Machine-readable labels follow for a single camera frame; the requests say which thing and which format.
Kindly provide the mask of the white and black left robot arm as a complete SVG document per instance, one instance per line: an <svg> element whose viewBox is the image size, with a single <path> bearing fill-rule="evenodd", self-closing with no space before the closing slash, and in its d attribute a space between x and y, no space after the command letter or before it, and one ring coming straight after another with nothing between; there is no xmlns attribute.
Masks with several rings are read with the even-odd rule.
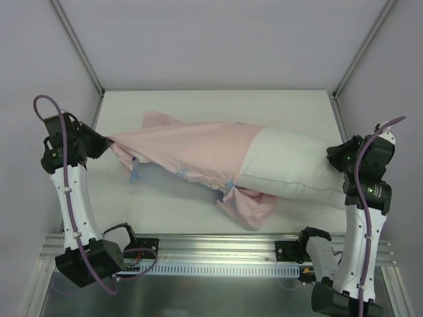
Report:
<svg viewBox="0 0 423 317"><path fill-rule="evenodd" d="M55 258L58 271L78 287L112 277L124 270L124 257L134 256L138 242L128 223L111 229L125 229L117 241L107 240L95 221L87 185L87 161L100 158L113 144L80 122L73 114L44 119L48 136L44 140L43 169L58 193L64 231L64 253Z"/></svg>

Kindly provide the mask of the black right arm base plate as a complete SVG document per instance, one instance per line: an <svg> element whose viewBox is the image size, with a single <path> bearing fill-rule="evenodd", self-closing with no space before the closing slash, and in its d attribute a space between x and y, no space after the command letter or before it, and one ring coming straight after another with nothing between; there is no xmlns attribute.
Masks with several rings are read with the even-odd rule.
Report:
<svg viewBox="0 0 423 317"><path fill-rule="evenodd" d="M304 262L305 256L298 241L275 241L274 248L277 262L295 262L297 264Z"/></svg>

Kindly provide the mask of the blue and pink printed pillowcase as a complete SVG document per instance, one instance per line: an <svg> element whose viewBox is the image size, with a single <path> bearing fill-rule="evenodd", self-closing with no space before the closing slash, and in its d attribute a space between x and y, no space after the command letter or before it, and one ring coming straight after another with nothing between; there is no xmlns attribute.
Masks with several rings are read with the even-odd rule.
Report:
<svg viewBox="0 0 423 317"><path fill-rule="evenodd" d="M248 230L258 230L273 214L274 195L238 185L248 149L262 128L238 122L182 122L146 112L141 129L111 135L118 160L152 162L171 174L219 191L216 206Z"/></svg>

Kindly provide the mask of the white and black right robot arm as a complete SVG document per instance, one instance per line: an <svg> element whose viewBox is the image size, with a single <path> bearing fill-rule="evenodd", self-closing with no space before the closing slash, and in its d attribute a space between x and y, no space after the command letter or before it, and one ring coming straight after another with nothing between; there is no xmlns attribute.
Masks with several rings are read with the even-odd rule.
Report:
<svg viewBox="0 0 423 317"><path fill-rule="evenodd" d="M375 303L374 271L381 231L390 210L392 189L383 181L395 153L395 137L386 131L354 136L327 149L329 163L343 173L346 235L339 260L330 234L312 227L300 232L297 255L313 264L314 312L325 316L382 316Z"/></svg>

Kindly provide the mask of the white pillow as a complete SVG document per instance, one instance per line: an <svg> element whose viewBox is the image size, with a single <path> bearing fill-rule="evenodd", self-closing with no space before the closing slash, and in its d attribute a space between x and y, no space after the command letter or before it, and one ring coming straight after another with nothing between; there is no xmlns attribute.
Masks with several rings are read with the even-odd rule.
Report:
<svg viewBox="0 0 423 317"><path fill-rule="evenodd" d="M272 127L252 140L237 176L238 187L335 209L344 208L343 174L327 160L327 144Z"/></svg>

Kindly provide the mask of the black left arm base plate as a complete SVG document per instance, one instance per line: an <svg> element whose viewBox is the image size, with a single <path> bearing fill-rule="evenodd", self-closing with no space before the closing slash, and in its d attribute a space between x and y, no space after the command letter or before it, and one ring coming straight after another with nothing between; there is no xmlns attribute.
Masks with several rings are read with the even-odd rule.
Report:
<svg viewBox="0 0 423 317"><path fill-rule="evenodd" d="M154 260L159 251L158 238L136 238L130 242L122 252L128 259Z"/></svg>

